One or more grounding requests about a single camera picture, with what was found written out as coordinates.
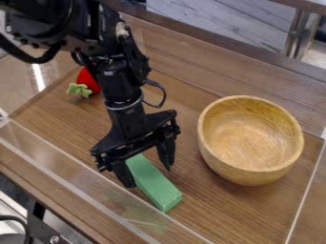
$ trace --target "cable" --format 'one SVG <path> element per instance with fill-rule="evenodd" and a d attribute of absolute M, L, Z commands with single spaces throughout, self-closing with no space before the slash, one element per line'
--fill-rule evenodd
<path fill-rule="evenodd" d="M 41 57 L 33 57 L 25 51 L 22 51 L 0 33 L 0 48 L 25 63 L 43 64 L 56 56 L 58 50 L 61 49 L 61 44 L 54 44 Z"/>
<path fill-rule="evenodd" d="M 156 88 L 158 88 L 158 89 L 162 91 L 162 98 L 161 98 L 161 101 L 160 101 L 160 103 L 158 103 L 157 105 L 152 105 L 149 102 L 146 102 L 146 101 L 142 99 L 142 103 L 145 103 L 148 106 L 150 106 L 150 107 L 153 107 L 153 108 L 156 108 L 156 109 L 160 109 L 160 108 L 162 107 L 164 103 L 165 103 L 165 100 L 166 100 L 166 92 L 165 92 L 165 89 L 164 89 L 164 87 L 161 86 L 161 84 L 158 84 L 157 82 L 154 82 L 154 81 L 152 81 L 152 80 L 149 80 L 149 79 L 146 79 L 146 80 L 144 81 L 144 83 L 148 84 L 148 85 L 150 85 L 150 86 L 153 86 L 153 87 L 156 87 Z"/>
<path fill-rule="evenodd" d="M 15 221 L 23 228 L 25 230 L 25 240 L 23 240 L 23 244 L 30 244 L 30 233 L 29 233 L 29 230 L 27 230 L 27 226 L 25 224 L 25 222 L 15 216 L 11 216 L 11 215 L 1 215 L 0 216 L 0 221 Z"/>

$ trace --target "green rectangular block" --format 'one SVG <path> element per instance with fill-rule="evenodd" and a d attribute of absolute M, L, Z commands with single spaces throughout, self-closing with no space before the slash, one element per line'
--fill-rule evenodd
<path fill-rule="evenodd" d="M 125 164 L 137 187 L 156 208 L 165 213 L 180 202 L 180 191 L 141 154 L 130 157 Z"/>

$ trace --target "bowl rim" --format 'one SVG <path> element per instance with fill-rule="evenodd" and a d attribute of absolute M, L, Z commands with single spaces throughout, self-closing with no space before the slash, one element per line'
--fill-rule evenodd
<path fill-rule="evenodd" d="M 206 112 L 211 110 L 211 108 L 213 108 L 217 104 L 228 101 L 228 100 L 233 100 L 233 99 L 243 99 L 243 98 L 247 98 L 247 99 L 252 99 L 252 100 L 256 100 L 259 102 L 263 102 L 263 103 L 267 103 L 269 105 L 272 105 L 275 108 L 277 108 L 283 113 L 284 115 L 287 116 L 289 122 L 292 123 L 292 126 L 293 126 L 293 129 L 295 131 L 297 131 L 297 135 L 299 135 L 299 143 L 297 143 L 297 147 L 296 147 L 296 150 L 292 154 L 292 156 L 288 158 L 288 160 L 277 165 L 277 166 L 273 166 L 271 167 L 269 169 L 265 169 L 265 170 L 259 170 L 259 171 L 252 171 L 252 170 L 248 170 L 245 168 L 241 168 L 241 167 L 235 167 L 229 162 L 225 162 L 224 160 L 220 159 L 219 155 L 213 152 L 213 150 L 211 150 L 211 148 L 208 147 L 208 143 L 205 141 L 205 138 L 204 138 L 204 132 L 202 132 L 202 123 L 204 123 L 204 116 L 206 114 Z M 251 96 L 251 95 L 232 95 L 232 96 L 227 96 L 227 97 L 223 97 L 220 99 L 217 99 L 216 101 L 213 101 L 202 110 L 201 114 L 200 114 L 200 117 L 198 117 L 198 122 L 197 122 L 197 134 L 198 134 L 198 139 L 201 140 L 202 142 L 202 146 L 204 148 L 208 150 L 208 152 L 216 157 L 216 159 L 223 162 L 224 164 L 227 164 L 228 166 L 231 166 L 232 168 L 237 169 L 237 170 L 241 170 L 244 172 L 252 172 L 252 173 L 265 173 L 265 172 L 275 172 L 277 170 L 281 170 L 283 168 L 288 167 L 295 161 L 296 159 L 299 158 L 300 154 L 301 154 L 301 151 L 303 151 L 303 147 L 304 147 L 304 136 L 303 136 L 303 131 L 301 131 L 301 128 L 300 128 L 300 125 L 299 125 L 299 122 L 296 121 L 296 119 L 293 118 L 293 116 L 291 115 L 291 113 L 280 106 L 277 105 L 276 103 L 268 101 L 267 99 L 263 99 L 263 98 L 259 98 L 256 96 Z"/>

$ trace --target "wooden bowl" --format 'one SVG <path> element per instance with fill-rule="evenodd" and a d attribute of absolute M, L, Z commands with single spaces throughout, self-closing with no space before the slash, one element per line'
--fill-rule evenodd
<path fill-rule="evenodd" d="M 289 171 L 304 145 L 300 126 L 272 102 L 229 96 L 206 106 L 198 119 L 202 159 L 235 184 L 273 182 Z"/>

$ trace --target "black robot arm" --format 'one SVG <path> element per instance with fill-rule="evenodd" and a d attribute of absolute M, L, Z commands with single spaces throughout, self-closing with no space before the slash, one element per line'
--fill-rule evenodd
<path fill-rule="evenodd" d="M 90 149 L 98 170 L 113 171 L 124 186 L 134 187 L 124 162 L 150 147 L 169 170 L 178 134 L 176 112 L 144 112 L 141 86 L 164 89 L 148 80 L 149 60 L 118 13 L 96 0 L 0 0 L 0 9 L 6 12 L 6 33 L 46 52 L 38 58 L 29 56 L 1 34 L 0 47 L 27 63 L 43 63 L 58 50 L 69 51 L 101 87 L 112 128 Z"/>

